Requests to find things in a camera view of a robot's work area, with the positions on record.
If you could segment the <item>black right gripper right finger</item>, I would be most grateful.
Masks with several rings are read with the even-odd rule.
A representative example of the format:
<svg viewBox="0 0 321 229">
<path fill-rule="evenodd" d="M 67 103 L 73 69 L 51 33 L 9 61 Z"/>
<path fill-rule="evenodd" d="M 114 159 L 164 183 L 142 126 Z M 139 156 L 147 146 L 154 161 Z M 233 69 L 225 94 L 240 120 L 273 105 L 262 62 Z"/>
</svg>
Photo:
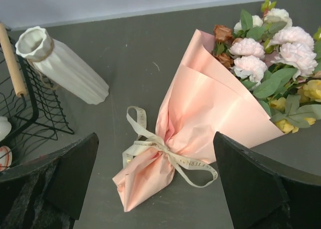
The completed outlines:
<svg viewBox="0 0 321 229">
<path fill-rule="evenodd" d="M 320 228 L 320 176 L 217 132 L 214 150 L 234 228 Z"/>
</svg>

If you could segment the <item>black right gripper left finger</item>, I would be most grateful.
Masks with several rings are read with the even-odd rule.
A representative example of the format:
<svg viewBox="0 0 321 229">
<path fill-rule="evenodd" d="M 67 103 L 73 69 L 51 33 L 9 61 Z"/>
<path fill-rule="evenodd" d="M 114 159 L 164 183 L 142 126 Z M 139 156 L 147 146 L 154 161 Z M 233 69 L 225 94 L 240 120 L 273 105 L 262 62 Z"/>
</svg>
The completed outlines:
<svg viewBox="0 0 321 229">
<path fill-rule="evenodd" d="M 1 171 L 1 228 L 73 228 L 96 160 L 96 133 Z"/>
</svg>

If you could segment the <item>cream printed ribbon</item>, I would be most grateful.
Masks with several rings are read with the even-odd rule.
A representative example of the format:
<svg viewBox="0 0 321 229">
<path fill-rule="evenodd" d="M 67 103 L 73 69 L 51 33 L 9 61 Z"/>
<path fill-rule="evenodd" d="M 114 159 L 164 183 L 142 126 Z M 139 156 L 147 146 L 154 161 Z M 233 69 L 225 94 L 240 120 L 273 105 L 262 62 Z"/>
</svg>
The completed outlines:
<svg viewBox="0 0 321 229">
<path fill-rule="evenodd" d="M 182 176 L 182 178 L 191 186 L 196 188 L 204 188 L 209 186 L 218 178 L 217 171 L 200 160 L 181 156 L 170 151 L 169 147 L 165 144 L 164 140 L 149 132 L 147 128 L 147 116 L 146 111 L 136 106 L 129 106 L 126 111 L 127 121 L 132 126 L 133 130 L 137 134 L 137 139 L 133 144 L 122 153 L 122 164 L 123 168 L 126 168 L 134 157 L 142 154 L 147 149 L 153 147 L 157 151 L 160 151 L 167 155 L 169 163 L 174 169 Z M 212 180 L 207 182 L 203 186 L 196 185 L 190 178 L 185 174 L 183 169 L 186 170 L 201 170 L 211 173 Z"/>
</svg>

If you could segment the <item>pink wrapping paper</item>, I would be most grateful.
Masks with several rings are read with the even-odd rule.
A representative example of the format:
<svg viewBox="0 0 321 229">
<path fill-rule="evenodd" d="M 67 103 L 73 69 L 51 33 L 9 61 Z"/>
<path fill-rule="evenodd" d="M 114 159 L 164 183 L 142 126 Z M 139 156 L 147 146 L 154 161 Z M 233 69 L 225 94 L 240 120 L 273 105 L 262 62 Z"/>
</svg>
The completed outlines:
<svg viewBox="0 0 321 229">
<path fill-rule="evenodd" d="M 206 164 L 216 161 L 213 139 L 221 132 L 252 148 L 282 135 L 245 86 L 210 53 L 214 36 L 196 30 L 159 109 L 155 135 L 170 151 Z M 186 170 L 196 185 L 211 173 Z M 178 173 L 167 155 L 151 147 L 133 158 L 113 178 L 124 211 L 130 211 L 163 188 Z"/>
</svg>

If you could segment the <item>mixed artificial flower bunch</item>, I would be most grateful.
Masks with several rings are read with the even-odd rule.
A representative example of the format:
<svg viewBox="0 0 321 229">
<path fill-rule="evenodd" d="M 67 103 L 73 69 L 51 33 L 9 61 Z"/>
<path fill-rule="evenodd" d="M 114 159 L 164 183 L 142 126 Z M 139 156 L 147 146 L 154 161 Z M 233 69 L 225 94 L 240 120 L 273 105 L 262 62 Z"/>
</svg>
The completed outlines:
<svg viewBox="0 0 321 229">
<path fill-rule="evenodd" d="M 242 11 L 215 25 L 212 55 L 255 97 L 284 134 L 320 120 L 320 31 L 294 26 L 287 10 L 265 0 L 262 15 Z"/>
</svg>

